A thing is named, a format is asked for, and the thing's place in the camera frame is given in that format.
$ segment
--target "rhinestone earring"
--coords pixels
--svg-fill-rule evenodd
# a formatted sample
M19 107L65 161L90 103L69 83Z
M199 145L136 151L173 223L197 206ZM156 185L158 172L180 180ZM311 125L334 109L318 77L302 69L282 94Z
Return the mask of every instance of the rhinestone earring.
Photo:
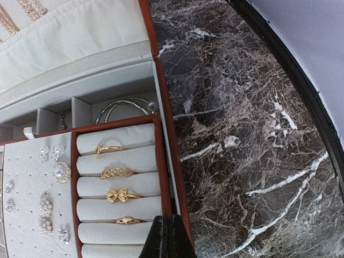
M14 188L15 188L15 183L11 180L11 181L8 182L8 184L6 185L5 192L6 192L7 194L9 194L11 191L13 191Z
M59 229L59 240L63 242L65 245L69 245L69 232L64 230L63 228Z
M5 204L5 210L8 212L13 212L16 209L16 205L12 200L8 200Z
M59 144L53 148L52 152L53 152L52 159L57 161L65 152L65 148L61 144Z
M41 152L41 155L39 159L41 160L41 162L42 163L48 162L49 147L48 146L41 147L40 152Z

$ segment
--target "pearl earring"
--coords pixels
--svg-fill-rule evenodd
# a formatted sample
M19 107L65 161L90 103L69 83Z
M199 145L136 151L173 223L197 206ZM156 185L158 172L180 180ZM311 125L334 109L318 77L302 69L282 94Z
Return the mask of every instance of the pearl earring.
M53 174L59 183L66 183L70 179L71 174L69 164L65 162L57 162L54 166Z
M53 152L52 159L57 161L65 152L65 148L61 144L59 144L53 148L52 152Z
M41 162L42 163L48 162L49 147L48 146L41 147L40 153L41 153L41 155L40 155L39 159L41 160Z

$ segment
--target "ring roll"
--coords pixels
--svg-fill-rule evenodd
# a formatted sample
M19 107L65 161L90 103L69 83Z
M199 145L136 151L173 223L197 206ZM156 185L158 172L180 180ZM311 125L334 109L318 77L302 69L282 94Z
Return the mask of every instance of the ring roll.
M157 171L155 145L128 149L121 152L103 153L100 159L96 155L80 156L76 162L81 176L98 176L103 170L128 168L136 173Z
M154 124L132 125L85 133L76 140L77 149L82 156L94 153L97 146L121 146L133 149L154 144Z
M78 234L82 243L99 245L144 245L152 224L153 222L130 225L80 223Z
M108 200L80 199L76 212L81 222L114 222L123 217L152 221L161 216L161 197L129 199L127 202L109 203Z
M83 245L82 258L138 258L143 245Z
M77 193L80 198L106 199L109 190L119 191L127 188L130 194L144 197L159 196L159 173L144 173L130 177L80 177L77 181Z

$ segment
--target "crystal stud earring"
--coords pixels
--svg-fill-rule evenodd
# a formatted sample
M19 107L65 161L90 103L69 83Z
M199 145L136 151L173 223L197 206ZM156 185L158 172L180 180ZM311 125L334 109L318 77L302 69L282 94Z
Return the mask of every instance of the crystal stud earring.
M5 210L7 210L8 212L13 212L15 209L16 209L16 205L13 201L9 200L5 204Z
M9 194L11 191L13 191L13 189L15 188L15 184L13 181L8 182L8 184L6 185L6 189L5 192L7 194Z
M65 245L69 245L69 232L67 230L59 229L59 240L62 241Z

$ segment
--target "pearl cluster earring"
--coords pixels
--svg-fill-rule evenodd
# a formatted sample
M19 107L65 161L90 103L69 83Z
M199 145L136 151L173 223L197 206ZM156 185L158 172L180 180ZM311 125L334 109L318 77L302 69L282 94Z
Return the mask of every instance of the pearl cluster earring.
M43 198L41 201L40 214L42 217L50 217L53 211L53 205L47 198Z
M53 224L49 219L53 211L53 204L47 198L43 198L40 205L41 218L39 221L39 227L41 234L47 235L53 231Z
M40 221L40 223L39 223L39 226L40 226L41 233L42 233L43 235L50 234L50 233L52 233L52 231L53 231L53 224L52 224L52 222L51 222L49 219L47 219L47 218L42 217L42 218L41 218L41 221Z

